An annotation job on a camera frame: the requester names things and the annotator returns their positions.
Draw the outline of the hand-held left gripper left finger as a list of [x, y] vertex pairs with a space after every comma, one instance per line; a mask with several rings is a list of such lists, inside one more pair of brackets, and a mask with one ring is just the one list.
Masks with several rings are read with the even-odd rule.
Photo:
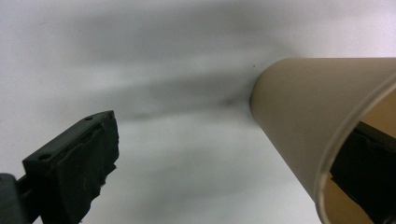
[[81, 119], [23, 161], [19, 180], [28, 220], [78, 224], [116, 169], [119, 133], [115, 113]]

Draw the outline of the tan paper cup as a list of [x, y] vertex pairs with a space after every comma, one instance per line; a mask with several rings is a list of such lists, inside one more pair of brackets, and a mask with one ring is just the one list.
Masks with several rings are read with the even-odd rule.
[[360, 122], [396, 138], [396, 58], [282, 60], [257, 79], [250, 110], [322, 223], [374, 224], [331, 169]]

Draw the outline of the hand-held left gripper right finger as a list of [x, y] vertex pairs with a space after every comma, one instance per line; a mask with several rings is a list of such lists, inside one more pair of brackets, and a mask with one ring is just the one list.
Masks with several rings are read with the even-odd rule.
[[331, 174], [374, 224], [396, 224], [396, 138], [360, 122], [338, 152]]

